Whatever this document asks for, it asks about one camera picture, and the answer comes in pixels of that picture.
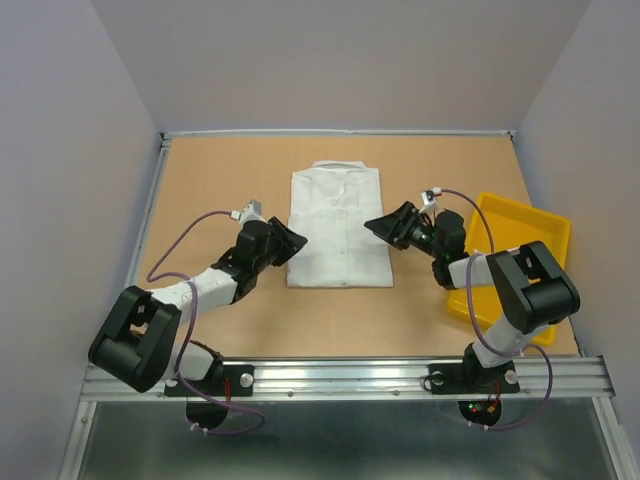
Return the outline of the white long sleeve shirt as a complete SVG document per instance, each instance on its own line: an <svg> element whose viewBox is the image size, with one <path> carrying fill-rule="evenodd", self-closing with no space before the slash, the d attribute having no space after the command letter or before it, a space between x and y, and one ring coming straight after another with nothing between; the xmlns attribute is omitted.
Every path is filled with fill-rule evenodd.
<svg viewBox="0 0 640 480"><path fill-rule="evenodd" d="M317 161L291 177L288 227L307 238L288 262L289 288L390 288L387 244L364 223L383 215L379 170Z"/></svg>

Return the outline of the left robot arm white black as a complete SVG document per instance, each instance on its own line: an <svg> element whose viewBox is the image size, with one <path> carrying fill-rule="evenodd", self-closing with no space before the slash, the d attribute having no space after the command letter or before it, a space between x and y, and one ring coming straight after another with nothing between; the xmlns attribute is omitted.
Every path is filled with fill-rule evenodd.
<svg viewBox="0 0 640 480"><path fill-rule="evenodd" d="M174 342L181 324L240 301L259 274L286 264L307 243L275 217L244 222L235 245L202 273L173 272L180 282L154 290L125 288L89 347L89 361L134 390L148 391L177 363Z"/></svg>

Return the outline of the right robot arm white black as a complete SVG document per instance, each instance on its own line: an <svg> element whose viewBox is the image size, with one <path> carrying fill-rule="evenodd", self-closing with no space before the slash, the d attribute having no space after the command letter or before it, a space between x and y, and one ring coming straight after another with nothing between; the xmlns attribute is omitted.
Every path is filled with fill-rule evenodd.
<svg viewBox="0 0 640 480"><path fill-rule="evenodd" d="M580 308L577 288L541 241L469 254L462 216L445 210L428 220L410 202L366 221L364 227L398 250L415 247L431 256L437 284L466 292L477 340L465 351L460 378L472 390L491 384L497 367L522 354L538 332ZM486 332L479 328L473 303L473 288L478 286L492 286L502 308L501 317Z"/></svg>

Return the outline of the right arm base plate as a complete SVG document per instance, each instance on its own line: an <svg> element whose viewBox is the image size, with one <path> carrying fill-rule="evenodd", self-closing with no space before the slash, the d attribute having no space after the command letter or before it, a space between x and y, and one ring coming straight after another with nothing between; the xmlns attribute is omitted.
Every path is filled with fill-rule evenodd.
<svg viewBox="0 0 640 480"><path fill-rule="evenodd" d="M431 363L422 388L437 397L456 399L464 420L486 428L497 426L502 397L520 392L513 362L491 369L467 369L461 361Z"/></svg>

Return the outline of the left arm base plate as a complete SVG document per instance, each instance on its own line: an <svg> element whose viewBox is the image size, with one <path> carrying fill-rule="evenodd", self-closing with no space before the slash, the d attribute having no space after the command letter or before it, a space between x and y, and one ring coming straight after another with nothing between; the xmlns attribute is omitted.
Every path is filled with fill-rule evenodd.
<svg viewBox="0 0 640 480"><path fill-rule="evenodd" d="M216 364L202 380L165 381L167 398L185 400L185 417L192 431L205 435L238 435L258 428L262 419L247 412L239 400L253 395L255 367L251 364Z"/></svg>

